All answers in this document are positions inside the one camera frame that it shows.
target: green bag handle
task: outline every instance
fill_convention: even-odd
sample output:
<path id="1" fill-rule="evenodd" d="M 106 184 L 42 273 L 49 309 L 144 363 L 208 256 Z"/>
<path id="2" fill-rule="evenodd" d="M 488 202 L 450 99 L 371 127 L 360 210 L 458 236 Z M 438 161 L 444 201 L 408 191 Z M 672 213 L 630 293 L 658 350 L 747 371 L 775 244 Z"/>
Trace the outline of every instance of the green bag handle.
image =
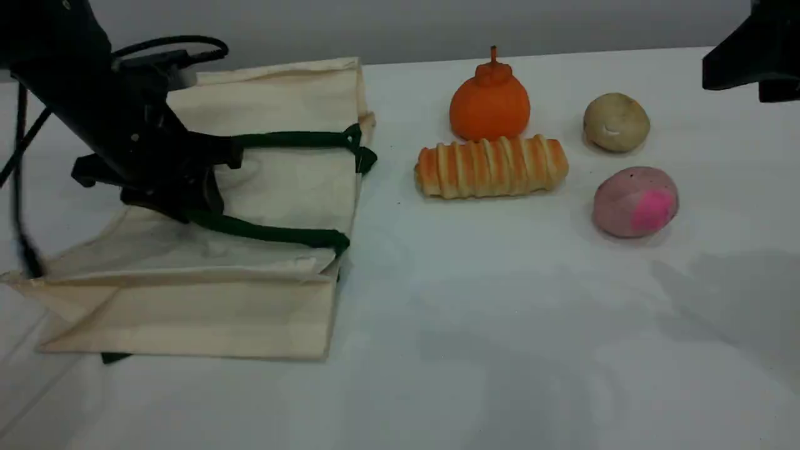
<path id="1" fill-rule="evenodd" d="M 277 131 L 252 135 L 237 135 L 230 138 L 243 148 L 297 147 L 297 148 L 346 148 L 355 155 L 355 171 L 366 174 L 378 161 L 378 156 L 361 145 L 361 126 L 354 124 L 342 133 L 329 131 Z"/>
<path id="2" fill-rule="evenodd" d="M 279 131 L 275 133 L 231 136 L 231 139 L 243 148 L 344 147 L 355 155 L 356 172 L 366 174 L 378 161 L 378 156 L 372 150 L 361 146 L 361 135 L 361 127 L 356 123 L 342 133 Z M 299 243 L 311 248 L 332 248 L 337 258 L 350 246 L 350 239 L 339 230 L 267 227 L 228 215 L 200 210 L 184 210 L 184 214 L 189 221 L 207 230 L 264 242 Z"/>
<path id="3" fill-rule="evenodd" d="M 264 242 L 299 243 L 311 248 L 332 248 L 337 258 L 350 246 L 350 239 L 339 230 L 266 227 L 208 211 L 184 210 L 183 213 L 189 221 L 207 230 Z"/>

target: white table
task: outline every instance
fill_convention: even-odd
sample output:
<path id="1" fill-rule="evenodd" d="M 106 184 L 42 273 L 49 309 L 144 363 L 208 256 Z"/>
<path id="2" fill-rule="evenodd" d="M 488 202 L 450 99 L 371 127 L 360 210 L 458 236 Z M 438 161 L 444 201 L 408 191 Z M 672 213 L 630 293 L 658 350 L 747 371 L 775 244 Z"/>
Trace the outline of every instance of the white table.
<path id="1" fill-rule="evenodd" d="M 534 105 L 528 135 L 566 148 L 566 185 L 452 203 L 423 200 L 411 170 L 421 147 L 452 140 L 450 96 L 476 62 L 366 67 L 380 161 L 330 358 L 39 355 L 42 308 L 3 288 L 0 448 L 796 449 L 800 103 L 703 91 L 707 51 L 510 58 Z M 584 108 L 610 91 L 652 119 L 633 155 L 582 141 Z M 12 85 L 0 104 L 9 142 Z M 27 223 L 47 253 L 120 208 L 113 189 L 69 178 L 86 152 L 51 119 L 26 158 Z M 670 173 L 682 209 L 652 239 L 605 238 L 589 221 L 594 189 L 633 165 Z"/>

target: beige tote bag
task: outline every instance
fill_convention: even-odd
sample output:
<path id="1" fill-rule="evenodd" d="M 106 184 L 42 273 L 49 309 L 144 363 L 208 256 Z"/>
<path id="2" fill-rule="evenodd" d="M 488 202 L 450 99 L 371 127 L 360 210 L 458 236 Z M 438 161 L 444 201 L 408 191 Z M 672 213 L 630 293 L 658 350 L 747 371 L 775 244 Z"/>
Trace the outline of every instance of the beige tote bag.
<path id="1" fill-rule="evenodd" d="M 356 58 L 198 74 L 197 86 L 168 101 L 190 130 L 212 135 L 361 123 L 368 146 L 374 128 Z M 226 215 L 350 235 L 361 175 L 348 150 L 245 150 L 241 169 L 216 173 Z M 44 352 L 319 359 L 338 267 L 331 249 L 224 235 L 127 207 L 97 238 L 47 260 L 46 277 L 2 281 L 49 309 Z"/>

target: toy bread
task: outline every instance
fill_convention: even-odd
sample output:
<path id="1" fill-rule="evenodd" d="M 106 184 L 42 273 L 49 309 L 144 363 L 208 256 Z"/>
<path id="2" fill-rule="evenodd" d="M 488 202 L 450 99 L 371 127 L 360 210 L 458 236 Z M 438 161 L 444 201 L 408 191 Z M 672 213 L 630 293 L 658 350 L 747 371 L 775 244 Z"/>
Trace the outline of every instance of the toy bread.
<path id="1" fill-rule="evenodd" d="M 500 138 L 423 148 L 414 168 L 426 196 L 444 199 L 525 195 L 552 190 L 570 170 L 556 139 Z"/>

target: pink ball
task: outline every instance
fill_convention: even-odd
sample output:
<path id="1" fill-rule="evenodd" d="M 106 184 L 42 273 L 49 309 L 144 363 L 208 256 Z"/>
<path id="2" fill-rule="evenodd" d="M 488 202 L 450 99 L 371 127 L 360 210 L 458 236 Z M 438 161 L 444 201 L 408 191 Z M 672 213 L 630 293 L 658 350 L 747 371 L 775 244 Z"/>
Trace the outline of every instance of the pink ball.
<path id="1" fill-rule="evenodd" d="M 630 167 L 604 181 L 594 194 L 592 220 L 619 238 L 639 238 L 664 228 L 678 213 L 678 188 L 653 167 Z"/>

